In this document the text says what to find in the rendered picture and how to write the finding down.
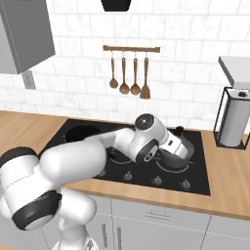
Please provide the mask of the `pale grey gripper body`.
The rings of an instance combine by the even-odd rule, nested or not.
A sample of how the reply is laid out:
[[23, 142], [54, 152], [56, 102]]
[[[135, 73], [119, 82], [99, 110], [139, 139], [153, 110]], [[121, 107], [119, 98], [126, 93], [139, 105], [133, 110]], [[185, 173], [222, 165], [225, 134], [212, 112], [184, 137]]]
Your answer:
[[180, 137], [181, 144], [178, 148], [177, 154], [182, 159], [191, 159], [194, 154], [193, 144], [185, 137]]

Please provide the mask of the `dark grey pan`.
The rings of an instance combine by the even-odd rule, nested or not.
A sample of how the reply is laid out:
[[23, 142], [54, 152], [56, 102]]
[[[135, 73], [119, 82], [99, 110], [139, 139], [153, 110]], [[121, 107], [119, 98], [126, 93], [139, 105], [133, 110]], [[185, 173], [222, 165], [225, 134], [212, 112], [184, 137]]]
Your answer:
[[190, 159], [182, 159], [177, 154], [183, 131], [184, 128], [182, 126], [178, 126], [173, 132], [168, 130], [167, 141], [158, 148], [160, 162], [164, 169], [178, 170], [188, 166]]

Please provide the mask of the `black hob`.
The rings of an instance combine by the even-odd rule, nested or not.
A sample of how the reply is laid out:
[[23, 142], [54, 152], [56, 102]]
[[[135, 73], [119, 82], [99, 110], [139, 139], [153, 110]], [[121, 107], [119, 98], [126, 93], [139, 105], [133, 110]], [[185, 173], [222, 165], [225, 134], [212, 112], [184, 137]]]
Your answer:
[[[71, 128], [80, 125], [92, 125], [98, 127], [101, 130], [100, 134], [125, 127], [135, 130], [133, 125], [124, 123], [67, 119], [61, 126], [60, 130], [41, 150], [39, 155], [42, 155], [42, 153], [50, 147], [65, 144], [66, 141], [64, 140], [64, 136], [66, 132]], [[194, 146], [194, 155], [192, 156], [186, 168], [178, 170], [164, 169], [160, 162], [159, 152], [157, 152], [146, 165], [139, 165], [131, 161], [117, 149], [110, 147], [106, 150], [107, 162], [104, 167], [106, 170], [105, 175], [102, 178], [96, 176], [96, 179], [149, 188], [162, 188], [209, 195], [210, 187], [201, 133], [198, 131], [184, 130], [183, 136], [186, 137]], [[130, 171], [133, 175], [133, 179], [131, 181], [124, 180], [124, 175], [128, 171]], [[162, 184], [160, 186], [157, 186], [153, 183], [153, 179], [157, 176], [162, 179]], [[182, 188], [181, 182], [184, 180], [188, 180], [190, 182], [190, 189]]]

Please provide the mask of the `white paper towel roll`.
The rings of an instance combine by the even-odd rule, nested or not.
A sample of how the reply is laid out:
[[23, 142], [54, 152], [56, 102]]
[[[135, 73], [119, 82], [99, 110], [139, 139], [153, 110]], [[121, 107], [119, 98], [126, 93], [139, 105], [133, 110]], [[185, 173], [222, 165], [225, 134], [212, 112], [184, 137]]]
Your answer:
[[229, 97], [220, 128], [220, 143], [239, 146], [250, 117], [250, 91], [229, 89]]

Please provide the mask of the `grey drawer front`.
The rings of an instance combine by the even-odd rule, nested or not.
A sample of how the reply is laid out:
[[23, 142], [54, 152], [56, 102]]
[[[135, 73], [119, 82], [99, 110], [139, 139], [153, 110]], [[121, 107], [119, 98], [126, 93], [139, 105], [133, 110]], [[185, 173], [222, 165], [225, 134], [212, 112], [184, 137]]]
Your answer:
[[[160, 224], [180, 229], [193, 229], [206, 231], [210, 216], [202, 213], [195, 213], [186, 210], [173, 209], [167, 207], [153, 206], [149, 204], [123, 201], [118, 199], [111, 200], [112, 215], [122, 219], [133, 219], [141, 222]], [[145, 212], [152, 210], [154, 213], [172, 217], [171, 221], [158, 218], [149, 218]]]
[[212, 216], [200, 250], [250, 250], [250, 221]]

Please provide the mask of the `wooden spatula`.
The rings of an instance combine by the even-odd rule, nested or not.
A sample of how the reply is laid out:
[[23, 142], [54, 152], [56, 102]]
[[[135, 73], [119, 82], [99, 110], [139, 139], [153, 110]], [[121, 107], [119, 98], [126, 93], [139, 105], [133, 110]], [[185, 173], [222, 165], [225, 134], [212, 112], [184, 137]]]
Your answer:
[[145, 57], [145, 83], [140, 93], [140, 98], [145, 100], [150, 99], [150, 89], [147, 86], [147, 70], [148, 70], [148, 57]]

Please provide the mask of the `wooden ladle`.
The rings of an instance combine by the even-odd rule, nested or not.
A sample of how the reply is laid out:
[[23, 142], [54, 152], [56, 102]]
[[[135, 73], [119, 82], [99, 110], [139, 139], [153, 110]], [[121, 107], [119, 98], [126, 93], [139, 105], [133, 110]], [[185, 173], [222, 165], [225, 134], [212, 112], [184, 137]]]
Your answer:
[[130, 91], [129, 86], [126, 84], [125, 81], [125, 70], [126, 70], [126, 59], [122, 58], [122, 84], [119, 87], [119, 91], [123, 95], [127, 95]]

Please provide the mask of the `grey cupboard door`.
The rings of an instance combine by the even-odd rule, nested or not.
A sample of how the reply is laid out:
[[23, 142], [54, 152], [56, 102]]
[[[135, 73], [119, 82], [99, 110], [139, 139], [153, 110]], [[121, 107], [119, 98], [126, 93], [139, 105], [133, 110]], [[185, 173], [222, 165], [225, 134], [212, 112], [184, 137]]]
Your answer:
[[[91, 198], [96, 201], [97, 213], [87, 225], [87, 230], [98, 244], [99, 250], [114, 250], [110, 199], [94, 195], [91, 195]], [[104, 248], [102, 224], [106, 224], [107, 248]]]
[[121, 227], [122, 250], [200, 250], [204, 231], [122, 219], [113, 216], [113, 229]]

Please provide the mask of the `small wooden spoon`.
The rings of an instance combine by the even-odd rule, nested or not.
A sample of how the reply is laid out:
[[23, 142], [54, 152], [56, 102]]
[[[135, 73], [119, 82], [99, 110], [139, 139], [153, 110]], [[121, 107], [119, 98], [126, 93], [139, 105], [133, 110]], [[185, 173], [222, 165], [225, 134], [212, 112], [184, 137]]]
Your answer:
[[[114, 73], [114, 59], [111, 59], [111, 73]], [[118, 87], [118, 82], [114, 76], [111, 77], [111, 80], [109, 81], [109, 86], [113, 89], [116, 89]]]

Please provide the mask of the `black pot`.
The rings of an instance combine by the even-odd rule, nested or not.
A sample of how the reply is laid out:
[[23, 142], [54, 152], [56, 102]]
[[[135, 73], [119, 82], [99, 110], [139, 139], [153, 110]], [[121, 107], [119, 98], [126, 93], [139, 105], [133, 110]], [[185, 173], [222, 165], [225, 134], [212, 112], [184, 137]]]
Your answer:
[[67, 143], [83, 141], [84, 139], [98, 135], [101, 130], [98, 127], [92, 125], [80, 125], [68, 130], [64, 136], [64, 140]]

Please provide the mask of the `black range hood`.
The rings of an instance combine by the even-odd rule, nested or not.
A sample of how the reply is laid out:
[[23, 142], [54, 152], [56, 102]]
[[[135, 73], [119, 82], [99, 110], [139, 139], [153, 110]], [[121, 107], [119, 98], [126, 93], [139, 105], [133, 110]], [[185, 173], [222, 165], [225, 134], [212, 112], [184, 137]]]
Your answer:
[[101, 0], [106, 12], [127, 12], [132, 0]]

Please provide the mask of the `pale grey wall cupboard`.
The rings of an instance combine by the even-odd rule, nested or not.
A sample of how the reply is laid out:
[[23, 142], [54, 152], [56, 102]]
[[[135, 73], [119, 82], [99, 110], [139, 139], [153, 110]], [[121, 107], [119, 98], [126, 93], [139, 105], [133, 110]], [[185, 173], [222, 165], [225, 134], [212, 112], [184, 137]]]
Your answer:
[[250, 89], [250, 58], [219, 56], [221, 66], [232, 88]]

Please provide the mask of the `wooden utensil rail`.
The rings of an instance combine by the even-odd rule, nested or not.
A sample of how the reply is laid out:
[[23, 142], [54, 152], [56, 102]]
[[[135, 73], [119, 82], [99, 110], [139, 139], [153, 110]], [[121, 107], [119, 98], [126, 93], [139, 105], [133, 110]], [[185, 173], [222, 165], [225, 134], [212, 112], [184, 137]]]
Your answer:
[[103, 45], [104, 51], [124, 51], [124, 52], [150, 52], [160, 53], [160, 47], [121, 47], [121, 46], [108, 46]]

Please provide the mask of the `grey wall socket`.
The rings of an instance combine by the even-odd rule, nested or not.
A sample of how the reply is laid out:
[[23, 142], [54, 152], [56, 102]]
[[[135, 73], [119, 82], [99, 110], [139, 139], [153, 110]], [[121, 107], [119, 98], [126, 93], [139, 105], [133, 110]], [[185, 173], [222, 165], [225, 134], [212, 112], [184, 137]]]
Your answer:
[[24, 87], [29, 90], [35, 90], [35, 81], [31, 70], [27, 70], [21, 74]]

